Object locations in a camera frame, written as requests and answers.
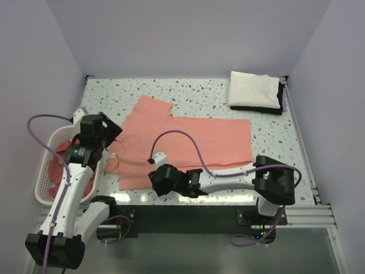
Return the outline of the salmon pink t-shirt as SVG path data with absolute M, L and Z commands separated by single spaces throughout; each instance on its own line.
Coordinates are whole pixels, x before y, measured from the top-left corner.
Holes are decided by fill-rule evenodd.
M 118 174 L 120 190 L 152 187 L 148 163 L 152 151 L 163 152 L 181 171 L 244 166 L 254 161 L 250 121 L 247 119 L 171 116 L 172 103 L 142 95 L 121 125 L 123 131 L 110 145 L 114 158 L 105 172 Z

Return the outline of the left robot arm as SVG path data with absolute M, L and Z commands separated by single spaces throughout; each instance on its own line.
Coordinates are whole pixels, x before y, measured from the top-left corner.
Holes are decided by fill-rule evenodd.
M 112 224 L 117 220 L 115 198 L 95 196 L 83 215 L 76 212 L 84 189 L 108 148 L 122 132 L 106 114 L 74 116 L 70 122 L 79 122 L 80 130 L 73 137 L 70 148 L 61 157 L 41 141 L 32 131 L 32 116 L 27 121 L 30 135 L 63 164 L 61 182 L 51 209 L 37 233 L 27 235 L 25 246 L 37 265 L 46 273 L 48 267 L 62 270 L 77 269 L 84 258 L 86 242 L 101 223 Z

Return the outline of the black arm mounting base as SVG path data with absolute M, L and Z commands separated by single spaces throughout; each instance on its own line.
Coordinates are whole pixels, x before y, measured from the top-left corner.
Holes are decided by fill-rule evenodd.
M 141 233 L 174 234 L 238 234 L 258 239 L 278 221 L 287 225 L 280 209 L 274 217 L 260 216 L 254 205 L 119 205 L 118 218 L 105 221 L 96 230 L 99 240 L 115 240 L 119 236 L 137 238 Z

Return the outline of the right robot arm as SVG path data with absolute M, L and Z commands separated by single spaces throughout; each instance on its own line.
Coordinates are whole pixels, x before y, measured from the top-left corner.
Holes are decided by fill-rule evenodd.
M 158 196 L 176 192 L 195 199 L 225 190 L 252 190 L 259 194 L 254 218 L 267 224 L 281 206 L 295 203 L 295 178 L 292 166 L 267 156 L 258 156 L 252 164 L 227 170 L 198 168 L 180 171 L 168 163 L 167 156 L 158 152 L 148 159 L 155 170 L 148 174 Z

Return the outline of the dark pink crumpled t-shirt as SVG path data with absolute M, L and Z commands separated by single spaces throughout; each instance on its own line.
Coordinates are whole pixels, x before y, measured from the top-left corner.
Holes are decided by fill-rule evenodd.
M 65 140 L 63 141 L 55 150 L 55 152 L 65 160 L 66 151 L 71 147 L 71 141 Z M 52 183 L 52 187 L 48 189 L 49 194 L 51 197 L 55 198 L 58 192 L 61 179 L 63 175 L 63 163 L 56 157 L 50 160 L 48 164 L 48 177 L 50 182 Z M 83 193 L 83 198 L 85 198 L 91 191 L 94 186 L 94 178 L 95 173 L 93 173 L 91 179 L 88 181 L 86 188 Z

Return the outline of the white plastic laundry basket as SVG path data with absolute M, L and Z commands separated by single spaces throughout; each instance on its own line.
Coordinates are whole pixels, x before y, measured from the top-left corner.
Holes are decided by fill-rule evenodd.
M 75 126 L 64 126 L 56 130 L 48 140 L 48 146 L 56 150 L 56 148 L 65 140 L 70 140 L 76 135 L 77 129 Z M 38 178 L 35 186 L 35 197 L 43 205 L 51 206 L 53 204 L 54 198 L 48 192 L 48 189 L 52 187 L 52 183 L 48 177 L 48 164 L 53 158 L 53 154 L 46 151 L 44 153 L 42 165 L 38 174 Z M 94 186 L 92 191 L 85 197 L 81 199 L 81 203 L 86 203 L 91 200 L 96 195 L 96 189 L 99 185 L 99 176 L 101 173 L 102 161 L 100 160 L 96 166 Z

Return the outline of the folded white t-shirt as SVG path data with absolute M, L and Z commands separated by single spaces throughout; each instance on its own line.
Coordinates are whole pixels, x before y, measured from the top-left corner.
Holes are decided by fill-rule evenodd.
M 231 71 L 228 91 L 230 107 L 263 107 L 279 109 L 279 79 Z

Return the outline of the folded black t-shirt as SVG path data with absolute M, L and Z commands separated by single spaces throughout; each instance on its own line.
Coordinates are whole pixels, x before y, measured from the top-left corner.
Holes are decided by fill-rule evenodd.
M 285 85 L 282 83 L 279 83 L 279 85 L 278 85 L 277 99 L 279 102 L 279 108 L 230 106 L 230 109 L 237 110 L 237 111 L 258 112 L 261 114 L 282 115 L 286 111 L 286 107 L 287 107 L 286 99 L 285 99 Z

